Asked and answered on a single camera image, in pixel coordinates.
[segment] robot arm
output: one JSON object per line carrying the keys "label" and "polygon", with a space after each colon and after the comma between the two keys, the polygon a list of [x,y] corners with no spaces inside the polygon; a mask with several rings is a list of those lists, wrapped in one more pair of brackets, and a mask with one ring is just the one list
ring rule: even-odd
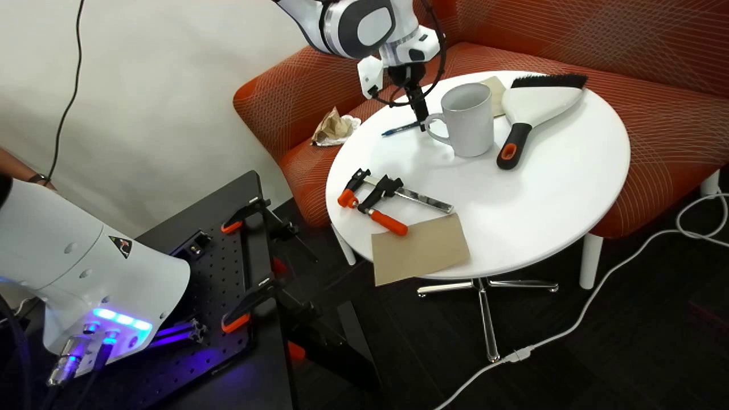
{"label": "robot arm", "polygon": [[312,47],[347,60],[370,55],[396,25],[386,0],[275,0],[275,4],[295,21]]}
{"label": "robot arm", "polygon": [[365,98],[381,94],[386,73],[405,89],[416,120],[429,117],[419,80],[423,63],[440,52],[440,36],[416,23],[411,0],[275,0],[275,4],[295,21],[312,47],[359,60]]}
{"label": "robot arm", "polygon": [[60,194],[0,174],[0,281],[45,303],[49,384],[144,350],[180,303],[188,263],[94,219]]}

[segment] black cable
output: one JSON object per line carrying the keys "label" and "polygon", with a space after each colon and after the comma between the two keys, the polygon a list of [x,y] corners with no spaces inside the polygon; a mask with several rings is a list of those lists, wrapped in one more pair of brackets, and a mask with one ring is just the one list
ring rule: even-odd
{"label": "black cable", "polygon": [[15,318],[15,311],[7,306],[7,301],[0,297],[0,311],[4,314],[9,330],[13,335],[13,343],[17,350],[17,359],[22,367],[22,407],[31,410],[31,383],[33,383],[33,372],[31,372],[31,359],[29,359],[29,345],[28,338]]}
{"label": "black cable", "polygon": [[[440,52],[437,52],[437,55],[440,55],[440,60],[437,60],[437,73],[435,73],[433,84],[423,92],[423,98],[425,98],[425,95],[437,87],[437,82],[441,80],[441,74],[443,74],[443,70],[447,70],[447,41],[443,41],[443,32],[441,32],[441,27],[440,27],[440,23],[437,23],[437,15],[435,15],[430,2],[429,2],[429,0],[421,0],[421,7],[425,8],[425,13],[429,13],[429,19],[430,19],[430,23],[433,23],[433,30],[435,30],[435,36],[437,36],[437,47],[440,47]],[[377,94],[370,95],[370,98],[377,99],[381,104],[386,104],[386,107],[407,107],[410,102],[394,102],[396,92],[400,92],[400,87],[394,89],[386,99],[383,99]]]}
{"label": "black cable", "polygon": [[73,94],[69,98],[69,104],[60,119],[60,125],[55,130],[55,144],[53,144],[53,162],[49,162],[49,169],[45,174],[45,185],[49,185],[53,180],[53,174],[55,174],[55,166],[60,163],[60,152],[62,152],[62,131],[64,131],[64,125],[66,125],[66,117],[70,111],[70,107],[74,104],[74,98],[78,98],[78,89],[80,89],[80,82],[81,82],[81,63],[83,63],[83,46],[81,46],[81,13],[83,13],[83,4],[86,0],[80,0],[78,2],[78,12],[74,12],[74,74],[73,74]]}
{"label": "black cable", "polygon": [[103,369],[106,367],[109,355],[112,355],[112,349],[114,349],[114,343],[101,343],[101,349],[98,349],[98,352],[96,352],[94,372],[90,372],[90,375],[89,375],[89,381],[86,381],[86,384],[83,384],[83,392],[74,398],[74,406],[73,406],[74,410],[81,407],[81,402],[83,402],[83,398],[89,396],[96,377],[98,377],[98,375],[103,374]]}
{"label": "black cable", "polygon": [[55,406],[55,400],[62,396],[64,386],[66,386],[66,383],[49,386],[42,402],[41,402],[41,410],[49,410]]}

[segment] orange couch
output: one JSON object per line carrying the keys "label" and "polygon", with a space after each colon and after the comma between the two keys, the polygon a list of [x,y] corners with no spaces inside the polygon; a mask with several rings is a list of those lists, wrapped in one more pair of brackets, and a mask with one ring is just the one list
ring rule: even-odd
{"label": "orange couch", "polygon": [[[639,230],[729,162],[726,2],[430,2],[448,38],[447,77],[498,69],[585,73],[587,87],[621,117],[631,169],[618,203],[591,230],[596,252],[601,240]],[[312,147],[310,134],[332,107],[366,119],[381,104],[363,98],[355,61],[312,47],[235,94],[237,114],[279,163],[312,227],[327,226],[324,180],[336,147]]]}

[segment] red handle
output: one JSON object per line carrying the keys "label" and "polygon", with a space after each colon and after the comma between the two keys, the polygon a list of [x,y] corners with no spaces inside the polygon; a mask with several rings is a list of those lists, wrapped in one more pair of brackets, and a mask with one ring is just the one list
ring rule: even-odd
{"label": "red handle", "polygon": [[519,163],[529,131],[530,131],[529,123],[512,123],[497,158],[498,169],[515,169]]}
{"label": "red handle", "polygon": [[232,335],[232,333],[237,333],[238,327],[243,327],[249,323],[250,323],[250,314],[241,314],[235,322],[224,318],[221,322],[221,333]]}
{"label": "red handle", "polygon": [[238,233],[241,227],[245,227],[241,221],[235,221],[235,222],[230,222],[230,226],[221,226],[221,233],[224,235],[235,235],[235,233]]}
{"label": "red handle", "polygon": [[344,188],[336,199],[340,207],[355,207],[358,204],[358,196],[350,188]]}
{"label": "red handle", "polygon": [[383,211],[377,211],[377,210],[370,210],[368,217],[370,217],[370,221],[384,226],[390,233],[394,233],[394,235],[398,235],[398,236],[405,236],[405,235],[407,235],[407,226],[405,226],[405,222],[400,222],[400,221],[396,221],[396,219],[392,219],[392,217],[386,217],[386,213],[383,213]]}

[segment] white cable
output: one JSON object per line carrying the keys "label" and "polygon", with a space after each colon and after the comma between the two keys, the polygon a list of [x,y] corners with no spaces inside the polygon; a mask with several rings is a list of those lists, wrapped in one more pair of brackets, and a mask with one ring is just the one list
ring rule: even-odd
{"label": "white cable", "polygon": [[[504,355],[504,358],[497,359],[497,363],[490,363],[490,365],[481,367],[472,377],[467,377],[467,381],[465,381],[447,400],[441,400],[435,410],[443,410],[447,406],[451,406],[451,402],[452,402],[476,377],[481,377],[486,372],[491,372],[491,369],[497,369],[497,367],[500,367],[500,365],[507,365],[507,363],[522,363],[522,359],[527,359],[536,349],[546,345],[546,343],[550,343],[550,341],[555,341],[555,340],[562,340],[562,338],[572,335],[572,333],[583,323],[583,318],[585,318],[591,301],[596,298],[599,289],[609,283],[609,277],[610,277],[618,269],[621,269],[624,263],[634,262],[653,240],[666,236],[666,235],[683,235],[683,236],[688,236],[688,240],[702,240],[702,241],[711,241],[711,244],[716,244],[716,245],[729,249],[726,241],[716,240],[716,235],[725,230],[726,219],[729,219],[726,196],[729,196],[729,194],[720,191],[720,194],[716,194],[716,196],[702,196],[702,199],[688,203],[688,204],[676,213],[676,219],[673,219],[676,227],[673,227],[673,230],[659,230],[659,233],[653,233],[650,240],[642,241],[642,245],[639,245],[634,254],[629,254],[626,260],[621,260],[620,263],[615,263],[615,267],[596,283],[594,291],[589,294],[589,298],[585,301],[583,309],[579,311],[576,322],[573,322],[566,330],[555,333],[555,335],[550,335],[550,338],[546,338],[546,340],[542,340],[542,341],[529,343],[529,345],[523,345],[523,349],[519,349],[519,350],[512,350],[512,352]],[[705,201],[712,201],[712,199],[720,199],[720,203],[721,203],[721,221],[720,221],[720,226],[717,226],[716,230],[705,233],[705,235],[694,233],[694,230],[686,230],[683,222],[681,222],[683,213],[686,213],[688,210],[692,210],[694,204],[705,203]]]}
{"label": "white cable", "polygon": [[29,298],[22,298],[22,301],[17,303],[13,316],[17,316],[17,314],[22,311],[22,307],[24,307],[24,303],[28,303]]}

